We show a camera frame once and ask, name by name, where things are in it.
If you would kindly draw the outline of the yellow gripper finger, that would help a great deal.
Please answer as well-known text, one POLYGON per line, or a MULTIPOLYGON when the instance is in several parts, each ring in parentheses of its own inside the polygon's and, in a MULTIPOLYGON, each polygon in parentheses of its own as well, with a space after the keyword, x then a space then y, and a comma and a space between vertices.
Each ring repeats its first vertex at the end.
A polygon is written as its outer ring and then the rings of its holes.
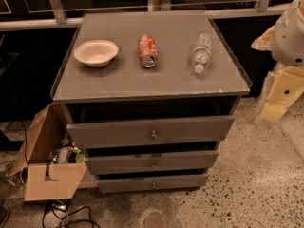
POLYGON ((274 76, 274 82, 262 108, 260 118, 277 122, 304 93, 304 68, 288 66, 274 76))
POLYGON ((255 39, 251 44, 251 48, 259 51, 271 51, 274 29, 274 26, 269 27, 262 35, 255 39))

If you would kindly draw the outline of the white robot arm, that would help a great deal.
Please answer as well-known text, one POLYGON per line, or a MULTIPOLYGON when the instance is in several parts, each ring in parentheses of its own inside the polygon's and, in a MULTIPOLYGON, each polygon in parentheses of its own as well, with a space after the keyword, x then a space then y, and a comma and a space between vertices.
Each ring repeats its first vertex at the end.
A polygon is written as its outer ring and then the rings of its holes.
POLYGON ((284 65, 274 81, 260 118, 277 122, 304 93, 304 0, 294 0, 276 23, 251 44, 259 51, 270 51, 284 65))

